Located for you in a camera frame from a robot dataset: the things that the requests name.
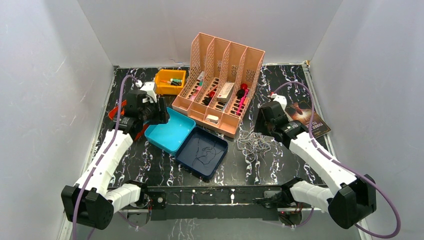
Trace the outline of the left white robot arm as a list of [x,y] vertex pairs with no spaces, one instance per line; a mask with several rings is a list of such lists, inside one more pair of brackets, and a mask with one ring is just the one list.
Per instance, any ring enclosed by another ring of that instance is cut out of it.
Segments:
[[76,224],[104,230],[113,215],[134,205],[144,208],[149,203],[147,186],[129,180],[110,190],[109,184],[124,154],[143,134],[146,126],[169,121],[166,101],[155,93],[131,90],[125,100],[109,112],[111,128],[87,170],[74,185],[66,185],[61,199],[67,219]]

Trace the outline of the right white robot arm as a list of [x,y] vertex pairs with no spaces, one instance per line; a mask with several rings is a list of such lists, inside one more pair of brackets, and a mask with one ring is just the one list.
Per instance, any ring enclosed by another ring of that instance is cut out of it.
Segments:
[[295,207],[298,203],[306,203],[329,213],[343,229],[349,229],[376,211],[376,190],[369,183],[373,179],[369,175],[361,179],[333,162],[333,157],[310,137],[304,124],[288,119],[279,102],[270,101],[259,108],[254,132],[282,143],[327,185],[320,187],[295,177],[281,186],[281,192],[261,200],[265,207]]

